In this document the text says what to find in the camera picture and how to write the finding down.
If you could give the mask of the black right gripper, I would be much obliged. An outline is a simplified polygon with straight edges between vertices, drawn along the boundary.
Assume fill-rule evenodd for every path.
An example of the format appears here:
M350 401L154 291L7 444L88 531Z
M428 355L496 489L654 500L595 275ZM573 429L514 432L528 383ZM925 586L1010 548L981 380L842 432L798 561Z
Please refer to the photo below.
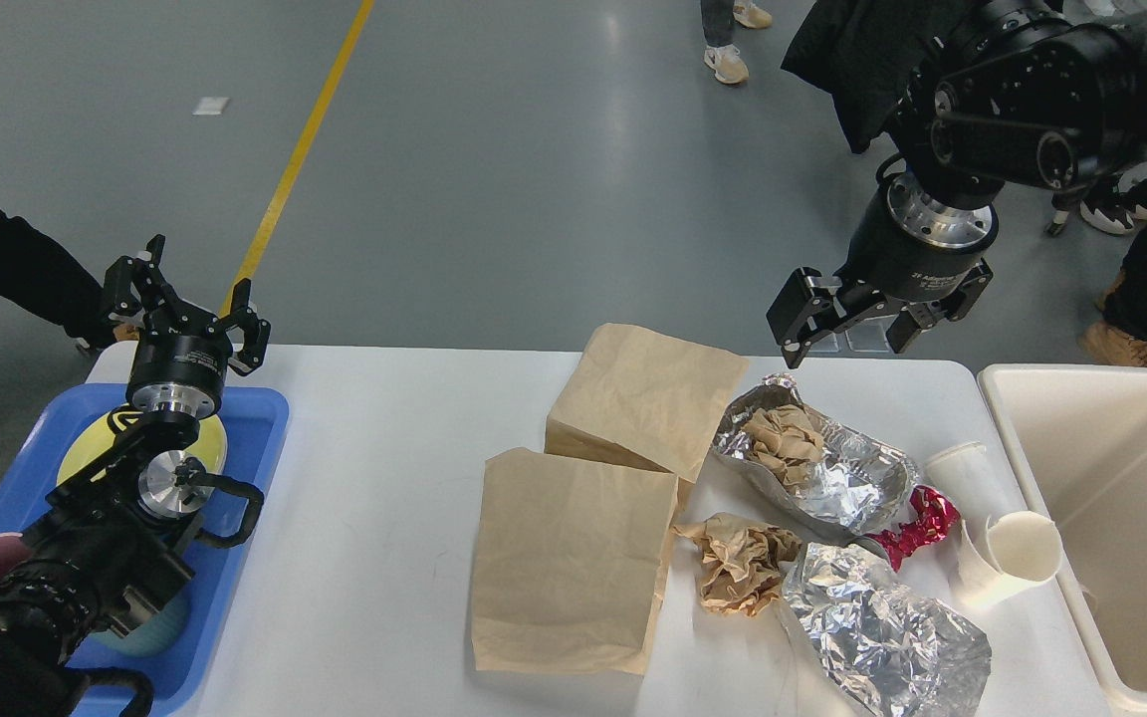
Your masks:
M791 272L768 305L768 327L791 371L822 340L895 315L884 337L904 354L921 333L968 317L993 280L982 262L998 235L992 205L943 204L915 176L880 182L848 242L837 276ZM898 301L906 301L898 309Z

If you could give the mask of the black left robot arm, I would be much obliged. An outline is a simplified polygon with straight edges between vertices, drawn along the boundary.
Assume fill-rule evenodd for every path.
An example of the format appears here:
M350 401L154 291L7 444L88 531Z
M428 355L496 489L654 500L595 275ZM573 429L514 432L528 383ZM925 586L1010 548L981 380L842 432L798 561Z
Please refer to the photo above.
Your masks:
M194 578L192 541L231 550L250 539L265 496L209 471L188 449L223 404L228 371L262 366L272 326L237 281L218 317L179 298L159 271L163 236L106 274L110 322L139 324L124 399L139 418L47 494L24 530L28 558L0 577L0 716L69 716L93 686L130 689L124 716L146 716L153 681L127 668L73 668L91 632L128 636Z

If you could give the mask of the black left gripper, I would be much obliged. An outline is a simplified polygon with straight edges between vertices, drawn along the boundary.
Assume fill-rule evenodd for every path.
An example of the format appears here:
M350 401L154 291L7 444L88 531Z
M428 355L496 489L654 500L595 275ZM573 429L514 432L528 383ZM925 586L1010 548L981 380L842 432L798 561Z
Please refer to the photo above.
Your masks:
M181 298L159 268L164 249L165 237L155 235L145 250L110 264L102 312L114 326L114 340L139 340L124 391L131 407L205 419L223 407L228 366L240 376L263 366L272 324L250 303L251 278L241 278L228 312L214 319L214 336L180 335ZM233 350L232 330L241 333L240 350ZM140 340L145 333L149 336Z

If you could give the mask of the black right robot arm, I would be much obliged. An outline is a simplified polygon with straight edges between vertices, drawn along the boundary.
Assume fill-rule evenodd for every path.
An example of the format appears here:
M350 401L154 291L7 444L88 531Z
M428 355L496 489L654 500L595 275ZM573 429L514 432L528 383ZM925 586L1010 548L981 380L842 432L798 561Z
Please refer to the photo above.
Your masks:
M896 145L837 271L768 307L785 363L860 324L904 353L961 321L992 271L1006 184L1079 198L1147 159L1147 10L1072 23L1045 1L818 1L785 70L827 92L855 151Z

